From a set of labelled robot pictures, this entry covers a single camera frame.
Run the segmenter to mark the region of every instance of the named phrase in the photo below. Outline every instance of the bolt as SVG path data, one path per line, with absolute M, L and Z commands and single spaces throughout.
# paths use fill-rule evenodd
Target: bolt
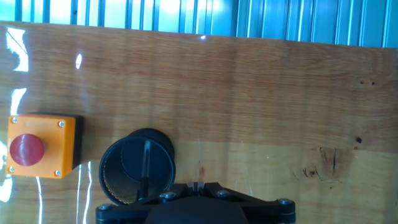
M 288 204 L 292 203 L 292 201 L 287 198 L 280 198 L 280 199 L 278 199 L 278 202 L 282 205 L 288 205 Z
M 111 204 L 111 203 L 105 203 L 105 204 L 103 204 L 103 205 L 98 206 L 98 209 L 99 209 L 99 210 L 108 210 L 108 209 L 110 209 L 110 208 L 112 208 L 112 207 L 114 207 L 113 204 Z
M 217 197 L 219 197 L 219 198 L 225 198 L 225 197 L 229 196 L 229 192 L 226 190 L 219 190 L 219 191 L 217 191 L 216 194 L 217 194 Z
M 177 196 L 177 194 L 174 192 L 164 192 L 159 195 L 159 197 L 164 198 L 164 199 L 173 199 L 173 198 L 175 198 L 175 196 Z

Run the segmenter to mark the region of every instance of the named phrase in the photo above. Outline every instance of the corrugated metal sheet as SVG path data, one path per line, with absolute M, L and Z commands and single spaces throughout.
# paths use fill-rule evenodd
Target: corrugated metal sheet
M 0 0 L 0 20 L 398 47 L 398 0 Z

